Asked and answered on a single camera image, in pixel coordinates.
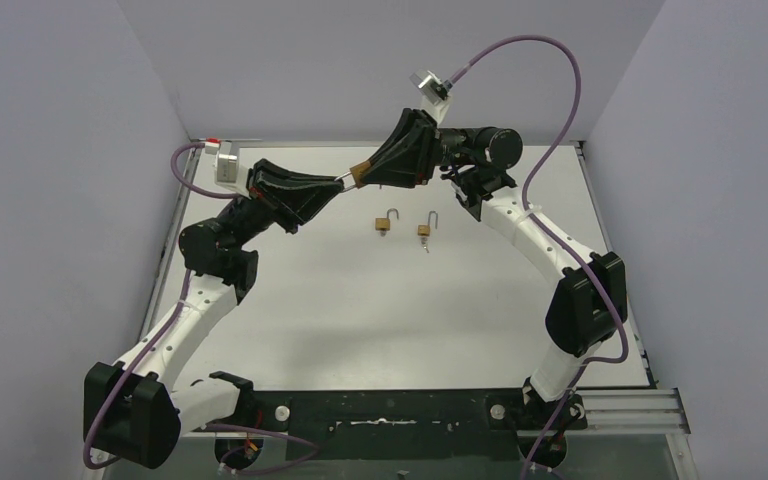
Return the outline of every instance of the bolt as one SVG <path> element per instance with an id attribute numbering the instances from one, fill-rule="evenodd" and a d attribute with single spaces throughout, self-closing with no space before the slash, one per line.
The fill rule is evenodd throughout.
<path id="1" fill-rule="evenodd" d="M 290 409 L 284 405 L 275 409 L 275 420 L 279 422 L 286 422 L 290 418 Z"/>
<path id="2" fill-rule="evenodd" d="M 505 407 L 499 405 L 493 405 L 490 407 L 490 417 L 494 420 L 503 420 L 505 418 Z"/>

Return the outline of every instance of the padlock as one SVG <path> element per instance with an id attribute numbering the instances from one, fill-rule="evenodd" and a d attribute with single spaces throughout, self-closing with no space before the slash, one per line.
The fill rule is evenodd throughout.
<path id="1" fill-rule="evenodd" d="M 387 235 L 387 232 L 390 231 L 390 212 L 396 212 L 396 220 L 399 219 L 399 211 L 395 208 L 387 210 L 387 216 L 385 218 L 375 219 L 375 229 L 378 230 L 378 233 L 380 233 L 382 237 Z"/>
<path id="2" fill-rule="evenodd" d="M 416 227 L 416 234 L 419 235 L 419 243 L 422 245 L 422 248 L 425 249 L 425 253 L 431 253 L 428 251 L 428 237 L 431 236 L 431 215 L 434 215 L 434 228 L 437 228 L 437 224 L 440 223 L 440 219 L 437 216 L 437 212 L 434 210 L 431 210 L 428 212 L 428 224 L 427 225 L 420 225 Z"/>

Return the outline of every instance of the white wall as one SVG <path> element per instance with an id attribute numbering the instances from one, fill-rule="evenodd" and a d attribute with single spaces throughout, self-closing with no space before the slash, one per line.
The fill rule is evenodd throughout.
<path id="1" fill-rule="evenodd" d="M 586 155 L 702 478 L 768 478 L 768 2 L 667 0 Z"/>
<path id="2" fill-rule="evenodd" d="M 484 47 L 555 36 L 581 61 L 570 138 L 593 128 L 663 0 L 119 0 L 193 136 L 384 140 L 419 69 L 448 77 Z M 566 58 L 512 45 L 457 86 L 451 126 L 549 142 L 572 102 Z"/>
<path id="3" fill-rule="evenodd" d="M 185 138 L 114 0 L 0 0 L 0 480 L 79 474 L 83 376 L 137 335 Z"/>

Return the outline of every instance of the white table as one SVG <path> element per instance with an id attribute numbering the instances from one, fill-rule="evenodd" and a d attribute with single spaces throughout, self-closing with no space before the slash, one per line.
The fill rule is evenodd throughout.
<path id="1" fill-rule="evenodd" d="M 510 173 L 525 178 L 544 147 L 526 147 Z M 314 174 L 339 175 L 374 147 L 242 148 Z M 212 168 L 196 184 L 212 184 Z M 338 196 L 296 235 L 273 226 L 246 246 L 260 252 L 257 283 L 184 368 L 178 387 L 223 370 L 258 390 L 517 387 L 548 345 L 544 316 L 551 287 L 496 232 L 476 222 L 448 182 L 413 190 L 370 186 Z M 606 251 L 572 146 L 559 148 L 537 176 L 532 201 L 561 228 Z M 225 201 L 190 195 L 183 225 L 215 216 Z M 375 217 L 397 208 L 381 238 Z M 429 210 L 439 214 L 426 254 L 416 235 Z M 159 312 L 178 296 L 184 262 L 177 248 Z M 582 386 L 649 384 L 631 328 L 632 349 L 618 366 L 588 367 Z M 615 335 L 599 351 L 619 353 Z"/>

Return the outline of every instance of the cable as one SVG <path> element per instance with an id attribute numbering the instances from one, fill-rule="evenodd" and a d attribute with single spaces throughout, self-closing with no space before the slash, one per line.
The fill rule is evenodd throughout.
<path id="1" fill-rule="evenodd" d="M 260 470 L 237 470 L 236 473 L 239 475 L 242 475 L 244 477 L 253 477 L 257 475 L 268 475 L 270 473 L 280 472 L 283 470 L 286 470 L 291 467 L 295 467 L 296 465 L 299 465 L 303 462 L 306 462 L 310 460 L 311 458 L 315 457 L 319 451 L 321 450 L 321 447 L 309 440 L 305 440 L 303 438 L 294 437 L 292 435 L 287 435 L 286 433 L 279 433 L 279 432 L 271 432 L 269 430 L 261 430 L 259 428 L 252 428 L 252 427 L 243 427 L 240 425 L 225 425 L 225 424 L 211 424 L 208 425 L 205 431 L 208 432 L 243 432 L 243 433 L 254 433 L 256 435 L 263 435 L 265 437 L 272 437 L 277 438 L 280 440 L 286 440 L 288 442 L 294 442 L 298 443 L 300 445 L 304 445 L 306 447 L 310 447 L 313 449 L 312 452 L 308 453 L 307 455 L 301 456 L 295 460 L 290 460 L 287 463 L 283 463 L 281 465 L 276 465 L 274 467 L 268 467 L 268 468 L 262 468 Z M 232 450 L 229 450 L 225 452 L 224 455 L 222 455 L 222 458 L 219 459 L 219 466 L 222 468 L 222 466 L 225 466 L 225 460 L 228 459 L 231 455 L 239 452 L 242 450 L 243 447 L 234 448 Z"/>
<path id="2" fill-rule="evenodd" d="M 564 55 L 566 55 L 567 59 L 570 62 L 570 66 L 572 66 L 573 74 L 575 76 L 575 96 L 573 97 L 572 107 L 570 108 L 570 113 L 567 116 L 567 121 L 564 123 L 564 126 L 561 128 L 561 131 L 552 141 L 552 144 L 549 145 L 549 148 L 546 149 L 546 152 L 543 154 L 542 157 L 540 157 L 540 159 L 534 165 L 534 168 L 532 168 L 531 171 L 528 173 L 528 176 L 525 178 L 525 182 L 523 182 L 522 204 L 523 206 L 528 207 L 530 206 L 530 202 L 528 201 L 528 190 L 531 187 L 531 182 L 534 180 L 534 177 L 537 175 L 537 172 L 543 167 L 543 164 L 546 163 L 546 160 L 549 159 L 549 157 L 552 155 L 555 149 L 558 148 L 558 145 L 560 145 L 561 141 L 563 141 L 564 137 L 569 131 L 570 126 L 572 125 L 573 120 L 575 119 L 576 113 L 578 112 L 578 105 L 581 102 L 581 69 L 578 65 L 578 61 L 575 59 L 575 55 L 573 55 L 572 51 L 570 51 L 570 49 L 567 48 L 567 46 L 564 45 L 563 43 L 559 42 L 558 40 L 555 40 L 554 38 L 547 37 L 544 35 L 517 35 L 513 37 L 508 37 L 508 38 L 499 40 L 498 42 L 490 45 L 489 47 L 479 52 L 478 55 L 470 59 L 469 62 L 467 62 L 467 64 L 464 67 L 462 67 L 460 70 L 455 72 L 455 74 L 452 75 L 451 78 L 446 81 L 446 84 L 449 86 L 449 88 L 453 87 L 454 84 L 457 83 L 458 80 L 460 80 L 461 77 L 463 77 L 466 74 L 466 72 L 468 72 L 473 67 L 473 65 L 478 63 L 479 60 L 481 60 L 482 58 L 484 58 L 486 55 L 496 50 L 497 48 L 507 45 L 509 43 L 522 42 L 522 41 L 548 43 L 549 45 L 552 45 L 558 48 L 564 53 Z M 546 422 L 546 425 L 540 431 L 540 434 L 537 436 L 537 440 L 535 440 L 534 445 L 531 446 L 531 450 L 529 451 L 528 455 L 525 457 L 525 463 L 523 464 L 522 470 L 520 472 L 520 479 L 524 479 L 528 475 L 529 467 L 532 464 L 538 465 L 532 462 L 532 458 L 534 458 L 534 453 L 537 451 L 537 447 L 538 445 L 540 445 L 540 442 L 542 442 L 543 439 L 546 437 L 546 432 L 549 431 L 549 428 L 558 418 L 558 415 L 560 415 L 561 410 L 566 404 L 569 390 L 571 390 L 575 386 L 575 384 L 584 374 L 584 369 L 587 367 L 587 365 L 593 362 L 603 362 L 603 363 L 612 363 L 612 364 L 622 363 L 628 358 L 628 353 L 629 353 L 628 338 L 626 338 L 625 330 L 623 329 L 622 317 L 620 317 L 620 314 L 617 311 L 617 308 L 614 306 L 614 302 L 611 301 L 610 295 L 608 295 L 608 292 L 605 290 L 605 287 L 599 281 L 599 278 L 596 277 L 596 274 L 593 272 L 590 266 L 587 265 L 587 261 L 581 258 L 581 256 L 578 253 L 576 253 L 576 251 L 569 244 L 567 244 L 563 239 L 561 239 L 557 234 L 555 234 L 555 232 L 553 232 L 549 227 L 547 227 L 546 224 L 543 223 L 537 217 L 537 215 L 535 215 L 532 212 L 530 216 L 532 220 L 534 220 L 534 223 L 541 230 L 543 230 L 543 232 L 546 235 L 548 235 L 549 238 L 554 240 L 555 243 L 557 243 L 565 252 L 567 252 L 573 259 L 575 259 L 575 261 L 578 262 L 579 265 L 581 265 L 581 268 L 584 271 L 584 273 L 587 275 L 587 278 L 590 279 L 590 282 L 593 284 L 593 287 L 599 293 L 599 297 L 605 303 L 605 307 L 608 309 L 608 312 L 611 314 L 611 318 L 614 321 L 614 325 L 616 326 L 617 331 L 619 331 L 620 342 L 622 343 L 622 353 L 620 353 L 620 356 L 617 358 L 590 357 L 586 359 L 584 362 L 582 362 L 581 368 L 579 368 L 578 373 L 576 373 L 575 377 L 570 382 L 563 396 L 558 400 L 558 405 L 557 407 L 555 407 L 555 411 L 552 412 L 552 415 L 549 417 L 549 420 Z"/>
<path id="3" fill-rule="evenodd" d="M 181 145 L 178 147 L 177 150 L 175 150 L 174 153 L 172 153 L 172 160 L 170 161 L 172 166 L 172 174 L 175 175 L 175 178 L 178 179 L 179 182 L 181 182 L 181 185 L 187 187 L 188 190 L 198 193 L 199 195 L 204 195 L 208 198 L 218 198 L 218 199 L 234 199 L 239 197 L 236 193 L 218 193 L 218 192 L 211 192 L 208 190 L 205 190 L 201 187 L 197 187 L 192 182 L 184 178 L 184 174 L 181 173 L 181 171 L 178 169 L 178 157 L 186 152 L 187 150 L 194 150 L 196 148 L 203 148 L 204 142 L 195 142 L 195 143 L 188 143 L 186 145 Z"/>
<path id="4" fill-rule="evenodd" d="M 175 304 L 175 309 L 172 311 L 172 315 L 169 316 L 169 319 L 166 320 L 166 323 L 163 324 L 163 326 L 160 327 L 160 329 L 157 331 L 157 333 L 154 334 L 153 337 L 148 341 L 148 343 L 145 344 L 142 350 L 137 354 L 136 357 L 131 361 L 130 365 L 125 369 L 125 372 L 122 374 L 121 377 L 119 377 L 119 380 L 116 382 L 115 385 L 113 385 L 113 389 L 110 390 L 110 393 L 107 395 L 107 398 L 104 399 L 104 403 L 101 404 L 101 408 L 98 410 L 98 413 L 96 413 L 95 418 L 93 419 L 92 425 L 90 425 L 90 429 L 87 432 L 87 438 L 84 441 L 84 465 L 89 468 L 90 470 L 98 470 L 104 467 L 107 467 L 108 465 L 113 464 L 114 462 L 117 462 L 120 457 L 113 457 L 108 460 L 105 460 L 101 463 L 95 463 L 92 458 L 92 444 L 95 442 L 95 437 L 98 435 L 98 430 L 101 428 L 101 423 L 104 421 L 104 416 L 107 414 L 107 411 L 110 409 L 110 406 L 113 405 L 113 401 L 116 399 L 116 396 L 119 395 L 119 392 L 122 390 L 122 387 L 125 386 L 125 381 L 128 379 L 129 376 L 131 376 L 131 373 L 134 372 L 134 369 L 137 368 L 137 365 L 140 364 L 140 362 L 143 361 L 143 358 L 148 354 L 149 351 L 151 351 L 152 348 L 157 344 L 158 341 L 163 337 L 163 335 L 166 334 L 166 332 L 169 331 L 170 328 L 172 328 L 172 325 L 178 320 L 178 317 L 181 315 L 181 310 L 184 308 L 183 300 L 187 298 L 187 293 L 190 290 L 190 270 L 187 270 L 184 274 L 184 284 L 181 286 L 181 295 L 178 296 L 179 302 Z"/>

